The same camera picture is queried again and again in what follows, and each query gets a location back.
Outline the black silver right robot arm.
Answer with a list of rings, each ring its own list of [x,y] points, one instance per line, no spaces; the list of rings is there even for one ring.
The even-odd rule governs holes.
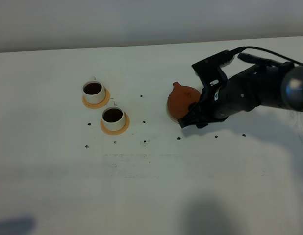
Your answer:
[[[303,64],[254,65],[211,88],[178,122],[182,128],[200,129],[258,106],[303,112]]]

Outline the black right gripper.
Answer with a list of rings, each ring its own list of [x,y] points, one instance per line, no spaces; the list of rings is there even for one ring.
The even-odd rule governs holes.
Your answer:
[[[208,122],[222,122],[240,111],[249,112],[261,105],[256,81],[262,67],[253,65],[227,78],[224,84],[203,87],[199,102],[190,104],[188,113],[178,120],[181,128],[202,129]]]

